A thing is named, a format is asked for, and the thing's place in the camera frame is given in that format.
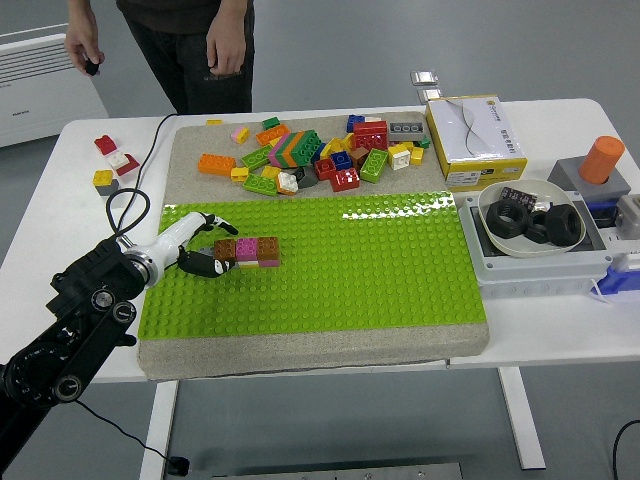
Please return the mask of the person's right hand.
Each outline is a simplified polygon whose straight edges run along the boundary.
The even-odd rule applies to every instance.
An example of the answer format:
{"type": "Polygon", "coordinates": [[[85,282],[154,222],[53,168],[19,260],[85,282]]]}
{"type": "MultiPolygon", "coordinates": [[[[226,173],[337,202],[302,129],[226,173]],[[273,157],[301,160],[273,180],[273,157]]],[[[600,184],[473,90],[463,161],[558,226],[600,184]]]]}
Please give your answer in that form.
{"type": "Polygon", "coordinates": [[[90,77],[99,72],[105,55],[99,47],[99,34],[96,25],[70,22],[64,45],[71,63],[77,70],[90,77]]]}

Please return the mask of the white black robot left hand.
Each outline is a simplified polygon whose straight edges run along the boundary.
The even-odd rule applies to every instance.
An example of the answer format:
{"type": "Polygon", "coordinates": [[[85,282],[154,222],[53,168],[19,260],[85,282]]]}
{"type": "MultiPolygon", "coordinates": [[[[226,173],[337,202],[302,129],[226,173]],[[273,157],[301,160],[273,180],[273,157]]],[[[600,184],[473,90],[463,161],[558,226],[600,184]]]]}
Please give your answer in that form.
{"type": "Polygon", "coordinates": [[[214,214],[191,212],[162,232],[150,245],[138,246],[137,256],[148,271],[148,286],[154,286],[164,271],[179,258],[179,248],[201,231],[220,227],[227,233],[237,235],[238,229],[214,214]]]}

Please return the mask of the person's left hand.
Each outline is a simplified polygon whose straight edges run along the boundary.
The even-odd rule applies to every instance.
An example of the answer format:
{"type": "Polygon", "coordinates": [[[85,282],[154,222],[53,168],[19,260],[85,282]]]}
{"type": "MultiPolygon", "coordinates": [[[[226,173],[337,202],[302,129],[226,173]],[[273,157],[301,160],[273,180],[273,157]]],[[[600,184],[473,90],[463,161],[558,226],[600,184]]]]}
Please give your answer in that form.
{"type": "Polygon", "coordinates": [[[209,72],[213,75],[239,74],[244,63],[246,41],[241,22],[214,20],[206,35],[209,72]]]}

